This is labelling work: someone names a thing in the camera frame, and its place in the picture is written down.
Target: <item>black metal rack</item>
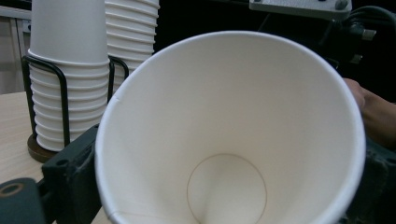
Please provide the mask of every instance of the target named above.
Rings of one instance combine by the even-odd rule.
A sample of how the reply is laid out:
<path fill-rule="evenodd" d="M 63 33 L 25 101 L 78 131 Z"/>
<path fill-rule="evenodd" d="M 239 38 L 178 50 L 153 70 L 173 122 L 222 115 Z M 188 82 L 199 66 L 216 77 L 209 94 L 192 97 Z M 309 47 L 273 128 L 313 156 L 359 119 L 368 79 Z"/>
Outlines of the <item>black metal rack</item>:
<path fill-rule="evenodd" d="M 124 70 L 124 78 L 129 76 L 129 68 L 127 64 L 113 56 L 108 56 L 109 58 L 109 78 L 108 78 L 108 93 L 107 101 L 110 101 L 113 95 L 113 85 L 114 85 L 114 64 L 121 66 Z M 52 152 L 42 148 L 36 141 L 37 132 L 35 130 L 35 111 L 34 111 L 34 101 L 33 92 L 31 89 L 32 79 L 30 79 L 30 69 L 29 64 L 35 65 L 37 67 L 43 67 L 50 70 L 58 79 L 60 84 L 61 92 L 61 106 L 62 106 L 62 122 L 64 131 L 64 146 L 70 144 L 70 123 L 69 123 L 69 109 L 68 109 L 68 95 L 67 95 L 67 80 L 64 76 L 64 72 L 56 66 L 54 63 L 50 63 L 44 60 L 37 59 L 32 56 L 23 56 L 21 59 L 22 73 L 23 73 L 23 85 L 26 91 L 27 104 L 29 109 L 29 117 L 32 126 L 32 135 L 28 139 L 28 149 L 29 154 L 37 161 L 45 162 L 49 158 L 53 157 L 56 152 Z"/>

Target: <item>table surface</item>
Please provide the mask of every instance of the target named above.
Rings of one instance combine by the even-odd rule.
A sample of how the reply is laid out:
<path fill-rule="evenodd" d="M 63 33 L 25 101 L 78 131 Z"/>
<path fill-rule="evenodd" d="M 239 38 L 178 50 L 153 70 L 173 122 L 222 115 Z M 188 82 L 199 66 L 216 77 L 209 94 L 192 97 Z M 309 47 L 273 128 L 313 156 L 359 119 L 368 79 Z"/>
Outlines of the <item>table surface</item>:
<path fill-rule="evenodd" d="M 32 134 L 26 93 L 0 95 L 0 184 L 8 180 L 43 178 L 42 163 L 28 152 L 27 140 Z M 103 208 L 92 223 L 110 223 Z"/>

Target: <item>white paper cup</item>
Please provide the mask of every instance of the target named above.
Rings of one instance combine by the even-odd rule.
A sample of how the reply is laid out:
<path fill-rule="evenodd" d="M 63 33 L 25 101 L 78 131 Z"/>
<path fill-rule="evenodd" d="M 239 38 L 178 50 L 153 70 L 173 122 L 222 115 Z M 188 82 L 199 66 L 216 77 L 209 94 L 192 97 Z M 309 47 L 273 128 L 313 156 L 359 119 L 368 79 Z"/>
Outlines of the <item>white paper cup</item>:
<path fill-rule="evenodd" d="M 53 88 L 48 85 L 41 85 L 40 83 L 32 82 L 32 88 L 35 91 L 40 91 L 53 97 L 61 97 L 61 89 L 59 86 Z M 108 82 L 106 85 L 100 85 L 96 88 L 68 88 L 67 97 L 70 99 L 92 98 L 106 91 L 108 91 Z"/>
<path fill-rule="evenodd" d="M 91 77 L 97 76 L 98 74 L 103 74 L 108 72 L 110 60 L 107 58 L 107 61 L 99 64 L 60 64 L 54 63 L 66 76 L 70 77 Z M 29 68 L 31 71 L 37 72 L 49 72 L 52 73 L 52 70 L 49 70 L 46 67 L 41 67 L 37 64 L 29 64 Z"/>
<path fill-rule="evenodd" d="M 149 33 L 142 30 L 137 30 L 131 27 L 124 27 L 120 25 L 115 25 L 111 23 L 106 24 L 106 29 L 108 33 L 115 35 L 124 35 L 134 39 L 143 39 L 150 42 L 155 41 L 155 33 Z"/>
<path fill-rule="evenodd" d="M 97 111 L 96 114 L 80 117 L 69 118 L 70 130 L 88 130 L 91 126 L 100 122 L 103 111 Z M 48 128 L 62 130 L 64 128 L 62 117 L 52 117 L 49 115 L 41 114 L 40 111 L 35 111 L 35 122 L 41 123 Z"/>
<path fill-rule="evenodd" d="M 64 143 L 55 141 L 54 139 L 48 139 L 41 134 L 37 134 L 37 143 L 39 146 L 43 147 L 46 150 L 59 152 L 64 149 Z"/>
<path fill-rule="evenodd" d="M 136 7 L 151 14 L 158 14 L 160 9 L 159 1 L 139 1 L 139 0 L 106 0 L 105 4 L 117 4 L 125 7 Z"/>
<path fill-rule="evenodd" d="M 124 59 L 133 58 L 137 60 L 146 60 L 152 56 L 151 50 L 144 51 L 138 49 L 126 49 L 119 46 L 108 45 L 108 55 Z"/>
<path fill-rule="evenodd" d="M 61 97 L 52 96 L 44 92 L 37 91 L 35 89 L 32 89 L 32 91 L 33 91 L 33 98 L 42 105 L 62 108 Z M 69 109 L 87 109 L 87 108 L 91 108 L 92 106 L 99 105 L 103 101 L 107 100 L 107 92 L 108 90 L 104 91 L 102 94 L 99 94 L 97 96 L 86 97 L 86 98 L 69 97 L 68 107 Z"/>
<path fill-rule="evenodd" d="M 150 13 L 136 7 L 127 7 L 113 3 L 106 3 L 106 13 L 119 15 L 128 19 L 135 19 L 146 21 L 148 23 L 156 24 L 158 13 Z"/>
<path fill-rule="evenodd" d="M 42 81 L 40 79 L 37 79 L 36 77 L 34 77 L 32 75 L 30 75 L 30 79 L 32 80 L 33 83 L 35 83 L 37 85 L 40 85 L 40 86 L 43 86 L 43 87 L 46 87 L 46 88 L 56 89 L 57 91 L 60 91 L 59 82 L 56 83 L 56 84 L 45 82 L 45 81 Z M 73 91 L 73 92 L 78 92 L 78 91 L 96 91 L 96 90 L 102 89 L 104 87 L 108 87 L 108 79 L 107 78 L 106 79 L 103 78 L 103 83 L 99 83 L 99 84 L 96 85 L 95 82 L 92 82 L 90 86 L 87 85 L 85 87 L 73 86 L 73 85 L 70 85 L 70 84 L 67 83 L 67 89 L 69 91 Z"/>
<path fill-rule="evenodd" d="M 361 112 L 325 60 L 228 31 L 169 46 L 122 83 L 95 172 L 114 223 L 332 224 L 365 156 Z"/>
<path fill-rule="evenodd" d="M 32 79 L 40 80 L 42 83 L 59 86 L 59 78 L 51 72 L 44 71 L 34 66 L 30 66 L 30 75 Z M 108 82 L 109 69 L 102 71 L 98 74 L 90 74 L 87 76 L 64 74 L 68 88 L 89 88 L 92 86 L 104 85 Z"/>
<path fill-rule="evenodd" d="M 36 0 L 30 52 L 54 63 L 107 61 L 105 2 Z"/>
<path fill-rule="evenodd" d="M 40 123 L 36 123 L 35 130 L 37 131 L 37 134 L 40 134 L 41 136 L 47 138 L 50 141 L 59 143 L 64 142 L 64 130 L 51 129 Z M 70 131 L 70 141 L 76 140 L 84 132 L 86 132 L 86 130 L 82 132 Z"/>
<path fill-rule="evenodd" d="M 148 23 L 146 21 L 132 20 L 116 14 L 106 13 L 106 23 L 120 25 L 124 27 L 131 27 L 136 30 L 141 30 L 148 33 L 155 33 L 157 24 Z"/>
<path fill-rule="evenodd" d="M 34 111 L 37 111 L 40 114 L 48 115 L 54 118 L 61 118 L 62 117 L 62 109 L 58 107 L 50 107 L 47 105 L 43 105 L 40 102 L 38 102 L 36 99 L 33 99 L 34 101 Z M 103 101 L 101 104 L 98 104 L 96 106 L 92 106 L 89 109 L 85 110 L 76 110 L 76 109 L 69 109 L 69 118 L 74 119 L 74 118 L 85 118 L 89 116 L 94 116 L 97 114 L 98 111 L 104 112 L 106 109 L 106 101 Z"/>
<path fill-rule="evenodd" d="M 155 41 L 107 33 L 107 43 L 109 45 L 123 46 L 127 49 L 152 51 L 154 50 Z"/>

